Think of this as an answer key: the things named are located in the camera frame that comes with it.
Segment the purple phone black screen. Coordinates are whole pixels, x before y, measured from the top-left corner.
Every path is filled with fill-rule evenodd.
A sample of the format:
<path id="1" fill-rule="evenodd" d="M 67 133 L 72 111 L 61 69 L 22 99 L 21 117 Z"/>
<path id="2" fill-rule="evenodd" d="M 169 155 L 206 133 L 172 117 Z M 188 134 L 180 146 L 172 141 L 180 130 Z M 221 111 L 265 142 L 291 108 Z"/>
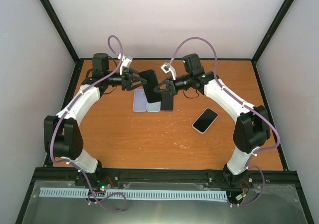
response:
<path id="1" fill-rule="evenodd" d="M 173 111 L 173 96 L 170 94 L 162 94 L 160 110 L 165 112 Z"/>

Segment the lilac phone case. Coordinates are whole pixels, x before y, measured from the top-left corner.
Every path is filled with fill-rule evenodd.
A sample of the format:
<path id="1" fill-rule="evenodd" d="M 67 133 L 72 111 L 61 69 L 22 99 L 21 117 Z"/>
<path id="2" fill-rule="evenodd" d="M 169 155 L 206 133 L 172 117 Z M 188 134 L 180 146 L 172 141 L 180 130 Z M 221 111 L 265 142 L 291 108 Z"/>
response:
<path id="1" fill-rule="evenodd" d="M 145 112 L 147 110 L 147 98 L 143 89 L 135 89 L 133 99 L 133 111 Z"/>

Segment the light blue phone case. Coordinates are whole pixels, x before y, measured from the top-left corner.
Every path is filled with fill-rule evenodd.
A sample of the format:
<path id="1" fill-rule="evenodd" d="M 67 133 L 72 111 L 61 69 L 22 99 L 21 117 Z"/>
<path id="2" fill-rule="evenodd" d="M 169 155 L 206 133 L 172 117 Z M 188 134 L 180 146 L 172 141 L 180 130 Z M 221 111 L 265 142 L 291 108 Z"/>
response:
<path id="1" fill-rule="evenodd" d="M 147 112 L 160 112 L 161 102 L 147 103 Z"/>

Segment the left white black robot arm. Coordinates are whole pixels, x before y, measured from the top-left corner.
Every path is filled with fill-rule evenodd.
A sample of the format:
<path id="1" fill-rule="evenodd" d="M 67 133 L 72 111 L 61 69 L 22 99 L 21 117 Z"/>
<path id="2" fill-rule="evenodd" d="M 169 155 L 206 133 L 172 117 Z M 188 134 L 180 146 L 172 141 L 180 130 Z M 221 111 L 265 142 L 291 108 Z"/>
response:
<path id="1" fill-rule="evenodd" d="M 130 68 L 132 57 L 118 55 L 119 63 L 114 71 L 109 70 L 110 56 L 96 53 L 92 58 L 92 68 L 88 70 L 79 91 L 56 115 L 44 119 L 45 151 L 53 163 L 65 162 L 85 172 L 92 185 L 103 182 L 102 164 L 84 149 L 80 124 L 92 105 L 97 102 L 109 86 L 131 91 L 147 81 L 139 72 Z"/>

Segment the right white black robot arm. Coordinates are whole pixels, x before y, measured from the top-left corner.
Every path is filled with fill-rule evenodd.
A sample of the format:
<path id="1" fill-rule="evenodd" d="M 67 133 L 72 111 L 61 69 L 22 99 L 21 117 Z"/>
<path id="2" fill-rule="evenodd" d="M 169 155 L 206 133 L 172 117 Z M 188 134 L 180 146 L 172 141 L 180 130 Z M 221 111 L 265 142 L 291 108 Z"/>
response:
<path id="1" fill-rule="evenodd" d="M 270 138 L 266 108 L 246 102 L 230 90 L 215 72 L 206 72 L 197 54 L 186 55 L 182 61 L 186 71 L 182 76 L 177 76 L 170 63 L 162 64 L 161 69 L 171 76 L 159 83 L 154 91 L 177 95 L 180 90 L 193 88 L 215 101 L 231 116 L 235 122 L 235 149 L 224 165 L 223 180 L 227 186 L 235 186 L 248 169 L 252 157 L 257 155 L 258 150 Z"/>

